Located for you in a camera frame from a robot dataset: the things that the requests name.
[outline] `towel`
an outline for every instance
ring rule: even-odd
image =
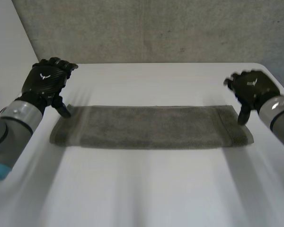
[[[68,106],[50,142],[111,149],[207,149],[254,142],[231,105]]]

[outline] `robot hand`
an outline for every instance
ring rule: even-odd
[[[71,72],[77,68],[76,64],[60,60],[60,58],[53,57],[48,61],[42,59],[33,65],[22,87],[22,97],[17,100],[31,102],[35,99],[34,102],[41,112],[51,105],[62,117],[70,117],[71,114],[62,102],[59,93],[65,87]]]
[[[226,78],[224,85],[234,92],[238,101],[242,104],[238,117],[238,124],[247,123],[250,111],[260,111],[261,106],[270,98],[279,96],[280,91],[273,81],[262,71],[234,73]]]

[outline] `gray wall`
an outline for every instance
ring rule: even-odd
[[[39,59],[257,62],[284,86],[284,0],[13,0]]]

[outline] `white wall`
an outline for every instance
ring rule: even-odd
[[[0,0],[0,109],[20,93],[32,64],[37,61],[10,0]]]

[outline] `white logo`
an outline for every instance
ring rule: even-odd
[[[42,73],[40,73],[40,77],[41,77],[42,79],[49,78],[50,76],[51,76],[51,75],[48,75],[47,77],[45,77],[45,76],[42,75]]]
[[[253,82],[247,82],[247,85],[255,86],[257,83],[257,79]]]

